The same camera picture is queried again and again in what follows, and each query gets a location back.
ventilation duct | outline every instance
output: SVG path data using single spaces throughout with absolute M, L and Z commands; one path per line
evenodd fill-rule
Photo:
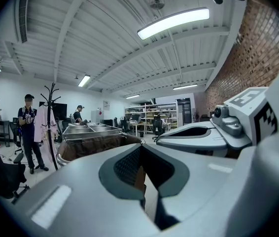
M 27 41 L 28 0 L 9 0 L 0 12 L 0 39 L 11 43 Z
M 28 0 L 19 0 L 19 30 L 22 43 L 27 41 L 27 6 Z

baseball cap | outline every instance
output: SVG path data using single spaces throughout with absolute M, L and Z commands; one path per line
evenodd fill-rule
M 25 96 L 25 100 L 26 100 L 26 99 L 31 99 L 31 100 L 32 100 L 32 99 L 34 99 L 34 98 L 35 98 L 35 97 L 33 97 L 31 94 L 27 94 L 27 95 Z

black t-shirt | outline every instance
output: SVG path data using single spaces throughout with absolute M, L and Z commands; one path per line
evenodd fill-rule
M 80 118 L 82 120 L 79 111 L 75 112 L 73 116 L 74 116 L 74 119 L 75 119 L 75 123 L 79 123 L 79 121 L 77 120 L 78 118 Z
M 25 108 L 25 112 L 22 113 L 22 108 L 18 111 L 18 118 L 22 117 L 22 119 L 26 118 L 26 114 L 29 114 L 30 117 L 35 117 L 35 111 L 34 109 L 30 108 L 28 111 L 27 108 Z M 35 124 L 32 122 L 31 124 L 24 124 L 21 126 L 22 131 L 22 138 L 25 140 L 31 140 L 33 141 L 35 139 Z

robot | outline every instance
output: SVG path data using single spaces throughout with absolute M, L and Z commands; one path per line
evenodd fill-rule
M 278 121 L 265 92 L 251 87 L 224 105 L 217 105 L 210 121 L 188 124 L 162 134 L 157 145 L 189 153 L 225 157 L 228 150 L 256 146 L 278 131 Z

door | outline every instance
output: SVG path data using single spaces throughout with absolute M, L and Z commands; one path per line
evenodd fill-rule
M 177 99 L 177 102 L 182 107 L 183 125 L 192 123 L 190 98 Z
M 190 105 L 190 103 L 183 105 L 183 122 L 185 124 L 192 123 L 191 105 Z

